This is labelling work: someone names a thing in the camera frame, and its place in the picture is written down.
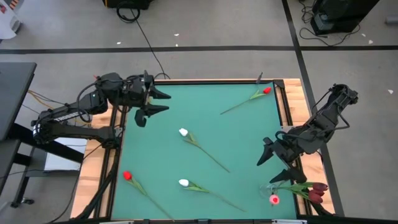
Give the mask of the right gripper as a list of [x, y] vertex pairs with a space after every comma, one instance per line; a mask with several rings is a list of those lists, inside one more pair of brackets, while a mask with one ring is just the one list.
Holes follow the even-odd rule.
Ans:
[[[284, 131], [278, 131], [275, 134], [277, 138], [277, 143], [280, 144], [281, 149], [278, 149], [276, 152], [277, 156], [280, 160], [282, 160], [288, 170], [284, 169], [281, 173], [277, 174], [273, 179], [270, 180], [270, 183], [276, 183], [285, 180], [293, 180], [299, 184], [302, 184], [307, 181], [305, 174], [299, 170], [294, 168], [294, 161], [299, 159], [304, 154], [311, 154], [308, 148], [310, 143], [310, 133], [308, 131], [304, 131], [300, 134], [292, 134], [286, 133]], [[261, 166], [263, 163], [268, 161], [273, 156], [273, 147], [274, 142], [266, 137], [263, 139], [264, 141], [264, 151], [257, 162], [257, 166]]]

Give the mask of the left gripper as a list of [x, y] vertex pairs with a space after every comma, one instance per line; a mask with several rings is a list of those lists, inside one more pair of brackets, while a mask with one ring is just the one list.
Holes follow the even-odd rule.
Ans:
[[147, 72], [142, 75], [132, 75], [126, 79], [123, 86], [123, 106], [139, 108], [134, 117], [139, 127], [146, 125], [146, 117], [149, 118], [169, 109], [168, 106], [148, 104], [150, 96], [154, 99], [171, 99], [170, 95], [156, 89], [154, 77]]

